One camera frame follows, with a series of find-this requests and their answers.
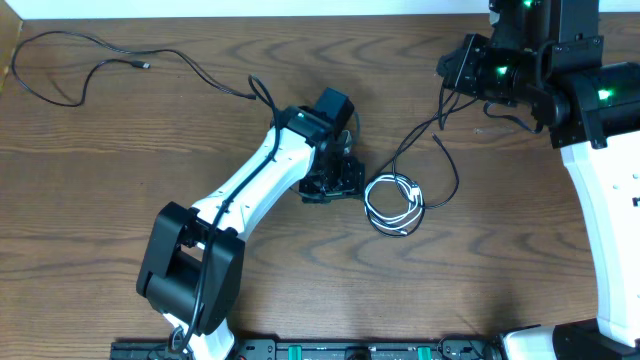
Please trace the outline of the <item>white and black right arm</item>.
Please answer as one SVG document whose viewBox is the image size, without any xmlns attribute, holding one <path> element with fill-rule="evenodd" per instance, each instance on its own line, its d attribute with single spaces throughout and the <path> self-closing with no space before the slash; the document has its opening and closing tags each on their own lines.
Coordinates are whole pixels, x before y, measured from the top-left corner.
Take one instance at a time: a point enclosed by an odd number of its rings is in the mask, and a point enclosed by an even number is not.
<svg viewBox="0 0 640 360">
<path fill-rule="evenodd" d="M 639 67 L 606 65 L 597 0 L 494 0 L 490 37 L 440 58 L 443 87 L 530 107 L 577 191 L 597 283 L 593 319 L 501 334 L 489 359 L 639 355 Z"/>
</svg>

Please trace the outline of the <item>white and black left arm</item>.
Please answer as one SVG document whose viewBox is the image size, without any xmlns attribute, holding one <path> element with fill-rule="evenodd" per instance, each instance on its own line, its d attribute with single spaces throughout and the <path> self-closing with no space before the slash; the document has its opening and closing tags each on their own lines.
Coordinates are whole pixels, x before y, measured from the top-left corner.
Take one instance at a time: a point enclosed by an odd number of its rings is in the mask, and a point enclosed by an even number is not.
<svg viewBox="0 0 640 360">
<path fill-rule="evenodd" d="M 227 317 L 239 295 L 246 243 L 293 185 L 301 200 L 328 204 L 364 190 L 364 166 L 350 149 L 349 97 L 327 88 L 312 107 L 276 111 L 255 154 L 190 207 L 168 203 L 156 216 L 136 291 L 174 327 L 174 359 L 224 359 L 235 343 Z"/>
</svg>

